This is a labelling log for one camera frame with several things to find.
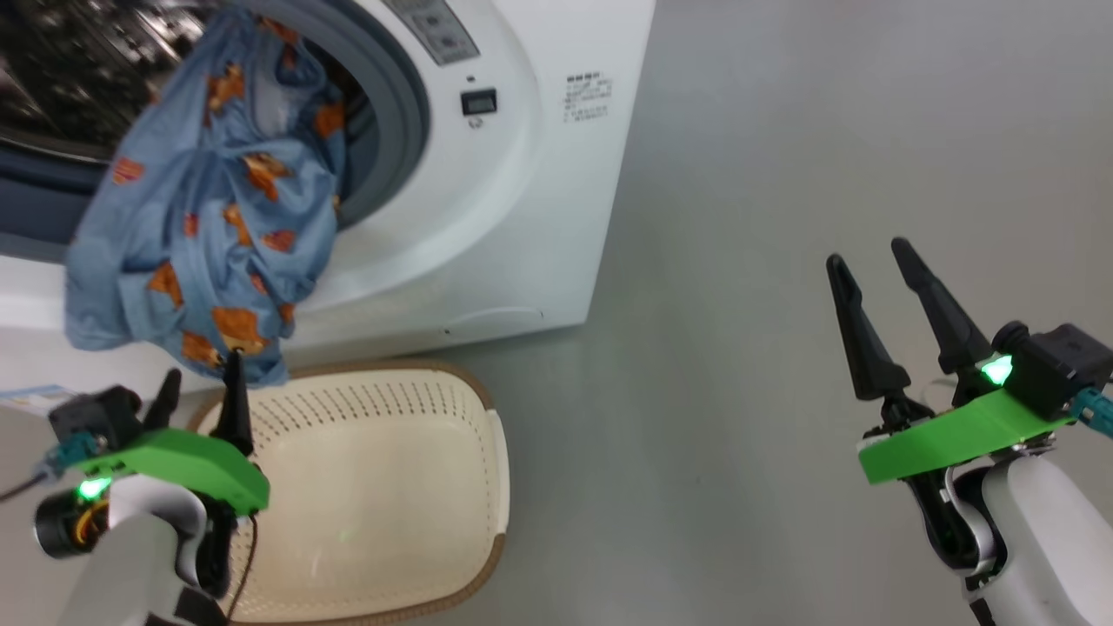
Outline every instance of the washing machine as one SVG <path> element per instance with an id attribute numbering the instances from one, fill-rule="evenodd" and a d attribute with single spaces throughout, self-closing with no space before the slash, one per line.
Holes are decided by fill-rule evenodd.
<path id="1" fill-rule="evenodd" d="M 238 3 L 302 32 L 347 94 L 343 231 L 283 343 L 292 368 L 585 320 L 653 0 Z M 149 397 L 175 365 L 149 344 L 70 348 L 61 261 L 115 143 L 211 10 L 0 8 L 0 390 Z"/>

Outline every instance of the blue cloth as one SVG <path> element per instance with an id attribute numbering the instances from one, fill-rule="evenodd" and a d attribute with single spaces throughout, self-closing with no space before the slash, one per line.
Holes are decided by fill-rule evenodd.
<path id="1" fill-rule="evenodd" d="M 81 350 L 162 346 L 253 385 L 288 379 L 279 338 L 336 236 L 341 96 L 296 32 L 239 8 L 205 37 L 117 149 L 66 258 Z"/>

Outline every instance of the green light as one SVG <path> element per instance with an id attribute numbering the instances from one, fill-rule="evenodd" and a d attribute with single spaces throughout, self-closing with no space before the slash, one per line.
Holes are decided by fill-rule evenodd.
<path id="1" fill-rule="evenodd" d="M 1005 354 L 996 361 L 991 361 L 982 365 L 982 373 L 989 378 L 994 384 L 1005 384 L 1005 379 L 1013 373 L 1013 355 Z"/>
<path id="2" fill-rule="evenodd" d="M 78 485 L 77 493 L 86 500 L 96 500 L 111 483 L 111 478 L 95 478 L 92 480 L 86 480 L 81 485 Z"/>

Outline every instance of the gray floor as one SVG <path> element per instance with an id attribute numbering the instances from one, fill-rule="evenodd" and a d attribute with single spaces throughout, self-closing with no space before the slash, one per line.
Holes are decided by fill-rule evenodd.
<path id="1" fill-rule="evenodd" d="M 974 624 L 910 497 L 856 464 L 878 407 L 823 263 L 916 393 L 937 351 L 895 234 L 987 333 L 1113 342 L 1110 31 L 1104 0 L 661 0 L 591 320 L 441 355 L 496 399 L 513 509 L 491 583 L 421 624 Z M 48 436 L 2 417 L 14 478 Z M 1111 446 L 1055 453 L 1106 515 Z M 73 567 L 36 554 L 31 503 L 0 508 L 0 590 L 35 626 Z"/>

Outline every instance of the laundry basket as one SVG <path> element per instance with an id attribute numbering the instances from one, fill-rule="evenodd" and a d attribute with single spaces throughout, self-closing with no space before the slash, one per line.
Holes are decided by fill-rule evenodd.
<path id="1" fill-rule="evenodd" d="M 219 400 L 190 430 L 216 426 Z M 510 510 L 506 441 L 470 374 L 430 361 L 331 368 L 248 403 L 270 507 L 235 623 L 390 624 L 451 608 L 491 577 Z M 243 525 L 233 540 L 233 593 L 252 535 Z"/>

